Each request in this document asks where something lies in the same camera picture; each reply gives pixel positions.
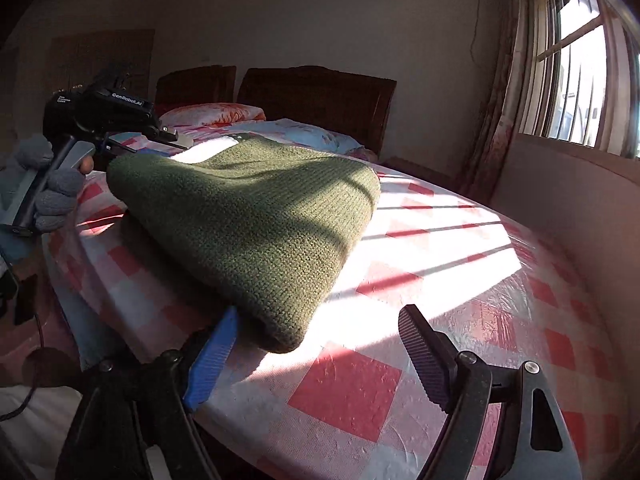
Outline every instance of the black cable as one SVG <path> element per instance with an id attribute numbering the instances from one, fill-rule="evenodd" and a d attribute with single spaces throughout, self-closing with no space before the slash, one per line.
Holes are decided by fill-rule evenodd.
<path id="1" fill-rule="evenodd" d="M 469 46 L 469 54 L 471 54 L 471 61 L 474 62 L 474 65 L 478 68 L 482 68 L 478 65 L 476 58 L 474 57 L 474 45 L 476 44 L 476 38 L 478 37 L 478 22 L 480 21 L 480 0 L 478 0 L 478 4 L 476 5 L 476 25 L 474 26 L 474 37 L 471 40 L 471 45 Z"/>
<path id="2" fill-rule="evenodd" d="M 0 256 L 4 260 L 4 263 L 6 264 L 6 272 L 9 273 L 9 275 L 11 276 L 12 280 L 14 280 L 15 283 L 19 283 L 18 278 L 14 273 L 14 267 L 12 266 L 11 263 L 9 263 L 9 259 L 6 257 L 6 254 L 4 254 L 2 247 L 0 247 Z M 38 316 L 38 311 L 35 307 L 33 309 L 33 317 L 35 318 L 36 326 L 38 327 L 38 338 L 40 339 L 40 348 L 42 349 L 44 348 L 44 334 L 42 333 L 42 324 L 40 323 L 40 316 Z M 18 406 L 15 410 L 9 413 L 5 413 L 4 415 L 0 415 L 0 422 L 4 422 L 6 420 L 10 420 L 11 418 L 15 418 L 16 416 L 20 415 L 25 410 L 25 408 L 29 405 L 31 397 L 33 397 L 33 394 L 36 392 L 36 389 L 38 387 L 38 380 L 40 375 L 39 374 L 40 367 L 38 366 L 37 362 L 34 362 L 34 366 L 35 366 L 35 371 L 33 373 L 33 383 L 31 384 L 31 389 L 29 390 L 29 393 L 27 394 L 26 397 L 24 397 L 24 400 L 22 401 L 21 405 Z"/>

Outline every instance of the hand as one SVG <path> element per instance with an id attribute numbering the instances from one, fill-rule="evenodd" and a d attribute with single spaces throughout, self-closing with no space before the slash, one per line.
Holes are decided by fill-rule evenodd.
<path id="1" fill-rule="evenodd" d="M 21 141 L 0 175 L 0 202 L 4 208 L 9 207 L 27 170 L 43 170 L 52 160 L 51 144 L 44 136 L 35 135 Z M 65 168 L 50 175 L 47 189 L 36 197 L 34 219 L 39 231 L 51 232 L 62 227 L 76 206 L 84 175 L 93 168 L 94 160 L 88 156 L 82 160 L 79 170 Z"/>
<path id="2" fill-rule="evenodd" d="M 84 176 L 93 168 L 93 157 L 86 156 L 78 170 L 63 168 L 51 173 L 47 189 L 36 197 L 35 224 L 38 231 L 50 233 L 65 224 L 66 217 L 76 208 Z"/>

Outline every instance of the wooden headboard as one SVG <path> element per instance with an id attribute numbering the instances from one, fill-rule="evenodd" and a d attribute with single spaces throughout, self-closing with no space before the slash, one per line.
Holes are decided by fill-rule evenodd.
<path id="1" fill-rule="evenodd" d="M 156 85 L 156 111 L 161 115 L 177 106 L 231 103 L 235 83 L 235 66 L 199 66 L 171 72 Z"/>
<path id="2" fill-rule="evenodd" d="M 240 104 L 260 107 L 268 121 L 292 119 L 353 137 L 380 154 L 396 81 L 321 66 L 250 68 Z"/>

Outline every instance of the window sill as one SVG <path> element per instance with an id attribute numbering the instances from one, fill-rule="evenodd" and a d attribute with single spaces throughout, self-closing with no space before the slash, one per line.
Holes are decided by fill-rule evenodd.
<path id="1" fill-rule="evenodd" d="M 623 158 L 613 153 L 601 152 L 600 150 L 567 142 L 566 140 L 549 139 L 529 134 L 518 134 L 518 140 L 556 150 L 556 152 L 574 156 L 575 158 L 581 158 L 640 186 L 640 160 Z"/>

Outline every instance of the wall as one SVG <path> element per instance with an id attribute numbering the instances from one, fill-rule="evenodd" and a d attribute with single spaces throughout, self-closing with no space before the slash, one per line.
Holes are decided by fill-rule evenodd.
<path id="1" fill-rule="evenodd" d="M 515 136 L 492 207 L 567 249 L 623 351 L 635 424 L 640 420 L 640 179 L 632 182 L 561 153 L 558 142 Z M 640 174 L 635 161 L 601 155 L 607 165 L 613 160 Z"/>
<path id="2" fill-rule="evenodd" d="M 7 41 L 18 47 L 14 124 L 19 137 L 42 131 L 45 66 L 52 38 L 114 28 L 154 28 L 148 0 L 46 0 L 30 7 Z"/>
<path id="3" fill-rule="evenodd" d="M 162 0 L 151 84 L 204 64 L 318 64 L 398 81 L 383 157 L 455 175 L 495 74 L 500 0 Z"/>
<path id="4" fill-rule="evenodd" d="M 15 127 L 40 129 L 51 38 L 156 28 L 151 90 L 167 72 L 234 64 L 319 64 L 398 81 L 383 157 L 455 176 L 495 73 L 502 0 L 36 0 L 6 48 L 19 47 Z"/>
<path id="5" fill-rule="evenodd" d="M 11 152 L 15 142 L 14 86 L 17 69 L 16 48 L 0 52 L 0 167 Z"/>

